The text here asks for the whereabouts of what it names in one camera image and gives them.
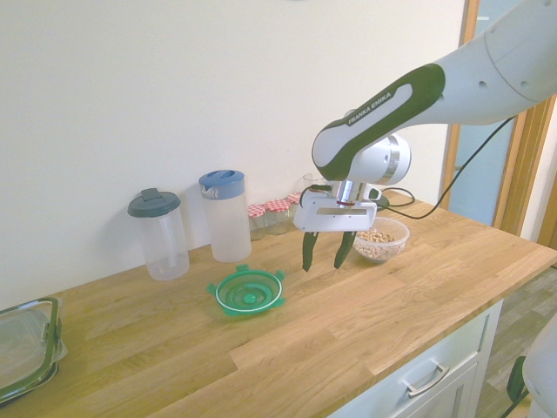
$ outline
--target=black cable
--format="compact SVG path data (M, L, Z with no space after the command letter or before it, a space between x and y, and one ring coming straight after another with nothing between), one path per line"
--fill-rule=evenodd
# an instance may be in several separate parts
M453 181L451 181L451 183L449 183L449 185L446 187L446 189L445 189L445 191L443 192L443 194L441 194L441 197L440 197L439 201L435 204L435 206L434 206L428 213L426 213L426 214L424 214L424 215L421 215L421 216L412 216L412 215L408 215L407 213L403 213L403 212L399 212L399 211L396 211L396 210L394 210L394 209L391 209L391 208L388 207L388 206L379 206L379 205L378 205L378 206L381 207L381 208L383 208L383 209L388 209L388 210L390 210L391 212L395 212L395 213L397 213L397 214L399 214L399 215L406 216L407 218L410 218L410 219L423 219L423 218L425 218L425 217L431 215L431 214L441 205L441 202L442 202L443 199L445 198L446 194L449 193L449 191L451 190L451 187L453 187L454 182L455 182L456 179L459 177L459 175L464 171L464 169L466 168L466 166L467 166L468 164L470 164L470 162L474 159L474 157L475 157L476 155L478 155L478 153L479 153L481 150L483 150L484 146L486 146L487 143L488 143L489 141L491 141L492 138L493 138L501 129L503 129L503 126L505 126L506 124L508 124L508 123L509 123L511 120L513 120L514 118L515 118L515 116L513 116L512 118L507 119L505 122L503 122L501 125L499 125L493 132L491 132L491 134L487 137L487 139L478 147L478 149L477 149L476 151L473 152L473 154L470 156L470 158L466 160L466 163L464 163L464 164L462 165L462 167L461 167L461 168L459 169L459 171L456 173L456 176L454 176ZM412 204L413 201L415 200L414 196L413 196L408 190L405 190L405 189L400 189L400 190L403 190L403 191L409 193L409 194L411 195L411 197L412 197L413 200L412 200L412 202L410 202L410 203L406 203L406 204L404 204L404 205L396 205L395 207L397 207L397 206L406 206L406 205Z

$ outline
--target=green plastic lid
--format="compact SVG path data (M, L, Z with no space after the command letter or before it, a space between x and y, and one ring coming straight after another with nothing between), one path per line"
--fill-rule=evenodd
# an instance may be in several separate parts
M170 192L159 192L156 188L141 191L141 196L128 205L128 213L134 218L156 218L166 215L180 206L179 197Z
M258 314L272 307L284 305L281 298L285 272L275 274L263 270L250 270L244 264L226 277L218 286L210 284L207 291L215 296L228 315Z

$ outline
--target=green lid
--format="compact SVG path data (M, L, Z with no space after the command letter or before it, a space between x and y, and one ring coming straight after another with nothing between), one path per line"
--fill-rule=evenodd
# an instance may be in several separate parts
M236 272L218 286L210 284L207 291L215 296L228 315L257 314L285 303L285 299L280 297L281 280L285 276L282 270L271 274L263 270L250 270L244 264L237 266Z

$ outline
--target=jar lid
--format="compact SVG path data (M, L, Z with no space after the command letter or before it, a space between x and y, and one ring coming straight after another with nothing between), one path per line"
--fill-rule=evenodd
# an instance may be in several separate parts
M286 196L286 201L288 203L290 203L291 205L298 205L299 204L299 197L302 195L302 193L290 193L288 196Z
M263 205L247 206L247 214L250 218L258 218L265 215L265 207Z
M128 213L135 218L156 218L166 215L180 206L180 199L170 192L159 192L156 188L141 191L141 196L128 205Z
M284 199L270 200L265 203L265 209L269 212L284 212L290 208L290 203Z

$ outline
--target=wooden countertop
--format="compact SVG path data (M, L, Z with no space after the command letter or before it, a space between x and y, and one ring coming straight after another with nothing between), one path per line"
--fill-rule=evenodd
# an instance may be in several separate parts
M0 416L326 416L557 261L443 210L382 216L403 220L411 238L380 266L352 251L335 270L337 233L319 235L309 273L302 233L253 242L250 268L286 271L285 305L255 316L226 316L207 293L235 271L208 246L176 280L140 267L60 293L60 372Z

